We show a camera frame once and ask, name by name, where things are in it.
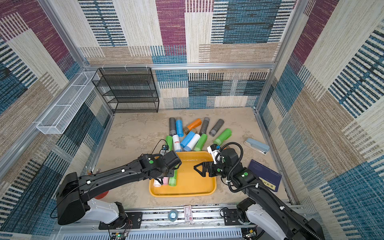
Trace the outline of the pink trash bag roll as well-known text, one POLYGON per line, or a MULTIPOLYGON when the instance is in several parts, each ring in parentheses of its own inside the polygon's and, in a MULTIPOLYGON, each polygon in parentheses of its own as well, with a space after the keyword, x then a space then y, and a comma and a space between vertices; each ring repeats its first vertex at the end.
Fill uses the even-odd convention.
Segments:
POLYGON ((167 186, 169 184, 169 177, 164 177, 163 178, 163 185, 167 186))

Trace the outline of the white blue trash bag roll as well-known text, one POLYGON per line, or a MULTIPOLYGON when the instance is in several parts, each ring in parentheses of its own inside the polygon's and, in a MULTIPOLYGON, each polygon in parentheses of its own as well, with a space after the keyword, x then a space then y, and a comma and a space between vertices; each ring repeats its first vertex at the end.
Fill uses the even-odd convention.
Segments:
POLYGON ((162 186, 162 184, 161 184, 161 182, 159 182, 158 180, 154 180, 153 186, 154 186, 155 188, 159 188, 159 187, 162 186))

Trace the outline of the short green trash bag roll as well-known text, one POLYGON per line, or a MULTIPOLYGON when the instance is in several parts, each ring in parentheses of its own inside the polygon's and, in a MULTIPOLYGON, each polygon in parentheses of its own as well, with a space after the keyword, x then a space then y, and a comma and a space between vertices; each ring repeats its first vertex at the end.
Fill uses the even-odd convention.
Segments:
POLYGON ((172 151, 173 150, 173 138, 172 138, 172 136, 167 136, 166 137, 166 142, 167 142, 167 145, 168 145, 168 150, 172 151))

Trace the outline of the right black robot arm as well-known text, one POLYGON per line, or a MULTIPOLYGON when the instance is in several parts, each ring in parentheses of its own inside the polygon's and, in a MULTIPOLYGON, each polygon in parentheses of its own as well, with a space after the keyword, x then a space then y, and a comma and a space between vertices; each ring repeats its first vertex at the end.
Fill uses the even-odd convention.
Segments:
POLYGON ((255 224, 275 240, 323 240, 321 225, 307 220, 280 200, 249 168, 243 167, 244 151, 221 148, 217 154, 219 163, 202 162, 194 170, 202 177, 216 176, 227 180, 232 193, 242 192, 247 198, 237 204, 241 224, 255 224))

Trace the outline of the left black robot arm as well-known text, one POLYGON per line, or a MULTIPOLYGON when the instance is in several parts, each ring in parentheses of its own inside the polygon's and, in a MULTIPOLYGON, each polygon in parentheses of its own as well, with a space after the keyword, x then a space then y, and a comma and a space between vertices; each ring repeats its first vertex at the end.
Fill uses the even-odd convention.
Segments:
POLYGON ((123 166, 92 175, 65 176, 56 193, 57 219, 61 226, 79 220, 100 221, 114 229, 128 224, 128 216, 120 202, 106 203, 96 197, 122 185, 147 179, 161 181, 182 165, 174 151, 165 155, 143 154, 123 166))

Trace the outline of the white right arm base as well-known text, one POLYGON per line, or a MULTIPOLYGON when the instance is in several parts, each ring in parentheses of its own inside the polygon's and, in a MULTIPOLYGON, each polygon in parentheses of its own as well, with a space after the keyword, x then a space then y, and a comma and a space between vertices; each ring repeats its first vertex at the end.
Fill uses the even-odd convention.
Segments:
POLYGON ((241 201, 235 209, 224 207, 219 213, 226 226, 241 226, 245 240, 259 240, 265 234, 274 240, 286 239, 286 234, 277 222, 250 198, 241 201))

